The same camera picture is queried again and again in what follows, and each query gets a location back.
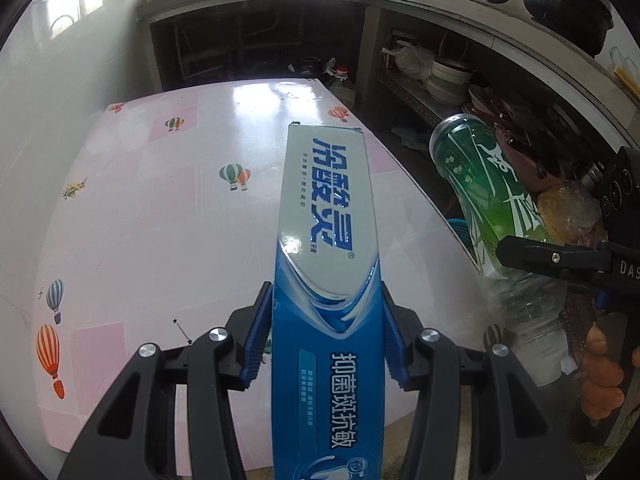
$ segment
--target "black device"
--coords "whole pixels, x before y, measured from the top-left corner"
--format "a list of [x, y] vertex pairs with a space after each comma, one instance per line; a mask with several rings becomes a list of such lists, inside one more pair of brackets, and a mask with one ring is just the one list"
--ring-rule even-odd
[[[573, 292], [597, 296], [604, 312], [616, 313], [612, 322], [621, 332], [616, 360], [624, 371], [619, 387], [626, 400], [589, 430], [593, 444], [615, 446], [626, 416], [635, 407], [634, 396], [627, 394], [636, 391], [640, 381], [640, 370], [632, 363], [632, 353], [640, 346], [640, 251], [610, 242], [600, 242], [591, 250], [507, 236], [498, 242], [496, 256], [504, 266], [565, 280]], [[640, 430], [634, 431], [640, 438]]]
[[[242, 380], [242, 356], [250, 335], [271, 322], [271, 287], [265, 282], [253, 306], [191, 346], [142, 345], [82, 428], [58, 480], [175, 478], [176, 384], [187, 385], [193, 479], [244, 480], [228, 391], [250, 383]], [[506, 346], [460, 348], [395, 305], [384, 285], [383, 299], [389, 369], [403, 390], [419, 391], [400, 480], [452, 480], [463, 384], [472, 387], [471, 480], [584, 478], [567, 436]]]
[[596, 186], [596, 195], [609, 240], [640, 250], [640, 151], [622, 146]]

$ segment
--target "toothpaste box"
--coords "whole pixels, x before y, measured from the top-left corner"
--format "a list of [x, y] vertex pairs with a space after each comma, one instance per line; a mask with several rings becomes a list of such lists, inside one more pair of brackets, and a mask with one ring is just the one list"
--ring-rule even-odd
[[276, 480], [380, 478], [382, 322], [362, 131], [292, 124], [273, 289]]

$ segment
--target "pink tablecloth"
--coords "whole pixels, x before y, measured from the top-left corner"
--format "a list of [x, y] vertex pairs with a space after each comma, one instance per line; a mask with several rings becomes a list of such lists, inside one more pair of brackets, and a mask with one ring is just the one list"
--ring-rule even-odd
[[[70, 449], [140, 344], [185, 345], [253, 303], [260, 284], [273, 279], [291, 121], [364, 129], [383, 279], [396, 303], [414, 308], [424, 324], [459, 344], [480, 344], [486, 315], [471, 260], [395, 159], [345, 112], [318, 81], [300, 79], [199, 86], [104, 112], [68, 174], [35, 284], [33, 373], [53, 446]], [[246, 189], [232, 190], [220, 177], [229, 164], [250, 170]], [[62, 294], [47, 294], [54, 280], [62, 282]], [[56, 380], [63, 399], [36, 357], [36, 334], [45, 324], [60, 342]], [[54, 359], [52, 352], [46, 350]], [[231, 396], [247, 469], [271, 463], [266, 361], [252, 387]], [[388, 377], [386, 422], [413, 406], [414, 397]], [[179, 391], [181, 474], [189, 473], [185, 420]]]

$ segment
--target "wall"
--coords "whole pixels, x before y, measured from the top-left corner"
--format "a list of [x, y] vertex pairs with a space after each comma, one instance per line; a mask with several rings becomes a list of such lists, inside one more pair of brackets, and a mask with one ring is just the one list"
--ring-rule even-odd
[[[640, 84], [640, 74], [633, 69], [633, 63], [635, 63], [640, 69], [640, 48], [638, 48], [636, 40], [634, 40], [629, 29], [626, 28], [625, 23], [616, 12], [616, 9], [611, 9], [611, 14], [613, 16], [613, 28], [607, 33], [607, 39], [604, 42], [604, 47], [602, 48], [602, 52], [596, 56], [596, 61], [603, 67], [612, 71], [613, 69], [610, 68], [612, 62], [609, 56], [609, 51], [614, 46], [618, 47], [622, 57], [628, 57], [632, 61], [629, 62], [625, 59], [625, 62], [630, 67], [628, 70], [629, 75], [636, 80], [636, 83]], [[614, 60], [616, 64], [620, 64], [620, 56], [614, 55]]]
[[[102, 5], [79, 20], [69, 1], [34, 0], [0, 51], [0, 410], [51, 479], [64, 454], [46, 443], [35, 409], [30, 311], [40, 247], [95, 118], [110, 103], [151, 92], [137, 0], [85, 0], [88, 9]], [[59, 20], [52, 38], [49, 24], [65, 8], [75, 23]]]

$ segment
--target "plastic bottle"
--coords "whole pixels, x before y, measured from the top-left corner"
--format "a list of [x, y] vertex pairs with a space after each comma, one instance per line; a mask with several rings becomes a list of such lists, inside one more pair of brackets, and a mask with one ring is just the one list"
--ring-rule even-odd
[[431, 134], [429, 149], [465, 213], [490, 313], [517, 334], [512, 350], [535, 383], [554, 381], [568, 355], [558, 317], [566, 284], [503, 267], [495, 256], [498, 241], [507, 235], [554, 243], [535, 203], [505, 160], [494, 131], [475, 116], [458, 114], [442, 121]]
[[329, 85], [330, 92], [340, 99], [340, 102], [349, 110], [353, 110], [353, 105], [356, 102], [356, 87], [349, 81], [347, 69], [339, 66], [335, 72], [331, 70], [330, 74], [334, 77]]

